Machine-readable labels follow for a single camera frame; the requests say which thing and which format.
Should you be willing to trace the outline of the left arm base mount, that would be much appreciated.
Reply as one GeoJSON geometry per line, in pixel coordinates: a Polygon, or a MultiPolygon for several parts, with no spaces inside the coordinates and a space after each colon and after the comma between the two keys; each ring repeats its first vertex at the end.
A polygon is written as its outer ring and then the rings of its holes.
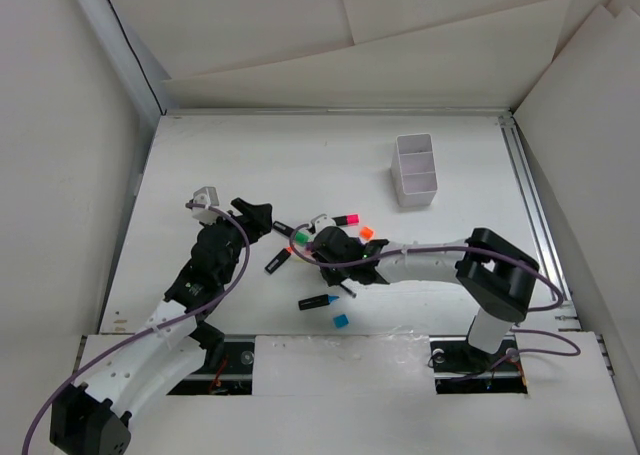
{"type": "Polygon", "coordinates": [[[203,365],[180,381],[171,396],[245,396],[252,394],[255,340],[249,335],[225,335],[209,324],[196,330],[195,340],[206,350],[203,365]]]}

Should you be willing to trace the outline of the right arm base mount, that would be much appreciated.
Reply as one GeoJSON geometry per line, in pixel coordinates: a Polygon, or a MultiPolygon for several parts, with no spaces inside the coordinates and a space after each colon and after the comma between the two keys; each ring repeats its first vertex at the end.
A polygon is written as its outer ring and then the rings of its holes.
{"type": "Polygon", "coordinates": [[[436,393],[527,394],[527,383],[519,360],[497,363],[508,351],[516,349],[513,337],[505,338],[495,354],[471,347],[464,337],[431,339],[427,365],[434,372],[436,393]]]}

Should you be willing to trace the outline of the blue highlighter cap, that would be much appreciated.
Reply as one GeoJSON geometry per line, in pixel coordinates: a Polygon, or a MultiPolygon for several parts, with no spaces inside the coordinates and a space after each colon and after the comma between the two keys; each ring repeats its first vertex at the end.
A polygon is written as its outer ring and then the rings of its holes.
{"type": "Polygon", "coordinates": [[[340,314],[332,319],[333,325],[336,329],[342,329],[349,325],[349,319],[346,314],[340,314]]]}

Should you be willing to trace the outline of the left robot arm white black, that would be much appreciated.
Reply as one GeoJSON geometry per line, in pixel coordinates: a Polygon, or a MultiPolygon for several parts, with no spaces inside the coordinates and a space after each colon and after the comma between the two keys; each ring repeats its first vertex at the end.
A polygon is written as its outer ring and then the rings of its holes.
{"type": "Polygon", "coordinates": [[[207,317],[238,284],[250,247],[270,233],[272,207],[236,198],[234,213],[204,191],[188,203],[201,223],[185,266],[144,326],[105,354],[106,365],[68,382],[51,405],[50,441],[66,454],[122,454],[133,429],[187,375],[222,362],[224,335],[207,317]]]}

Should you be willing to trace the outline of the green cap black highlighter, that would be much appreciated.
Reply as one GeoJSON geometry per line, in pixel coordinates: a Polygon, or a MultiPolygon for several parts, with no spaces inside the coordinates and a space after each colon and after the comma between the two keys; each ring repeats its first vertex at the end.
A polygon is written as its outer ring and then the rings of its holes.
{"type": "Polygon", "coordinates": [[[302,229],[295,230],[281,221],[274,221],[272,228],[276,233],[287,239],[291,238],[297,245],[304,246],[310,241],[310,235],[307,232],[302,229]]]}

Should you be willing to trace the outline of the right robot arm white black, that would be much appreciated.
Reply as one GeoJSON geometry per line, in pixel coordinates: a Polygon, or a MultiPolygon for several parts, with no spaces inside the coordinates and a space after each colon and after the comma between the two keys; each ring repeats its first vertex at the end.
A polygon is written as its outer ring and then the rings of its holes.
{"type": "Polygon", "coordinates": [[[526,319],[539,273],[538,262],[495,232],[476,228],[471,236],[442,246],[367,243],[330,226],[309,245],[327,285],[441,282],[463,287],[478,304],[462,356],[473,368],[494,362],[513,325],[526,319]]]}

